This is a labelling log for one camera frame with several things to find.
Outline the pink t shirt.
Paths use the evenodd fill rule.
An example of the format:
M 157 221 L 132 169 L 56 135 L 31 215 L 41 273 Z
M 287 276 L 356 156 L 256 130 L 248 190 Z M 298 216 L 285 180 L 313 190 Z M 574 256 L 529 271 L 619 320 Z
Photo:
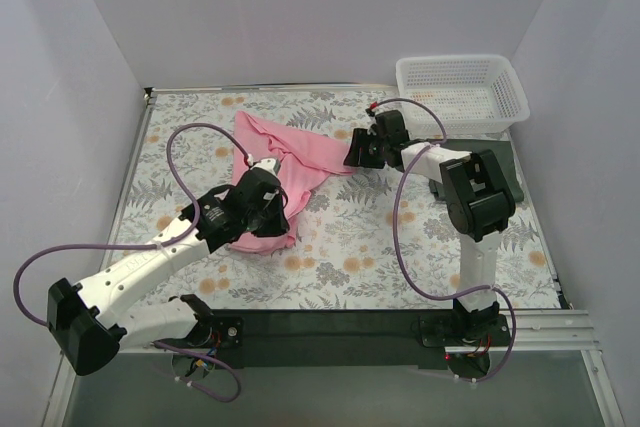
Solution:
M 234 137 L 255 159 L 274 157 L 280 161 L 278 177 L 288 196 L 284 214 L 290 225 L 288 233 L 276 238 L 246 233 L 231 245 L 235 251 L 268 255 L 292 247 L 296 242 L 298 215 L 306 208 L 312 191 L 331 175 L 354 173 L 343 164 L 348 145 L 320 134 L 239 111 L 234 118 Z

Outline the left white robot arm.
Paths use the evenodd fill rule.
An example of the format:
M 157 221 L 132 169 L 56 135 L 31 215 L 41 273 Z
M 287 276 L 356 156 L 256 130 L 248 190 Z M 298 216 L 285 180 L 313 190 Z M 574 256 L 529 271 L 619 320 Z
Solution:
M 122 348 L 154 341 L 185 348 L 210 343 L 214 314 L 196 295 L 156 307 L 134 305 L 182 268 L 246 233 L 287 233 L 279 169 L 274 158 L 260 160 L 236 185 L 215 187 L 183 209 L 142 251 L 77 284 L 61 279 L 49 288 L 48 329 L 76 374 L 98 371 Z

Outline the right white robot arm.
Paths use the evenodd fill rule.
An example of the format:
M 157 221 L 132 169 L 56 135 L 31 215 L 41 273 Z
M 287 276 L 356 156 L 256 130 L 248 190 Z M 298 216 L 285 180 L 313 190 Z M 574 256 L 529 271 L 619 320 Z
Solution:
M 422 297 L 452 301 L 454 336 L 464 344 L 475 344 L 499 318 L 498 298 L 502 293 L 495 284 L 497 251 L 516 207 L 499 162 L 490 150 L 456 151 L 438 142 L 411 139 L 404 117 L 397 110 L 379 113 L 373 104 L 367 114 L 373 123 L 367 129 L 353 131 L 344 164 L 371 169 L 390 167 L 401 173 L 392 211 L 393 244 L 401 272 Z M 448 219 L 460 241 L 459 284 L 454 294 L 436 296 L 421 290 L 404 264 L 398 214 L 411 174 L 443 187 Z

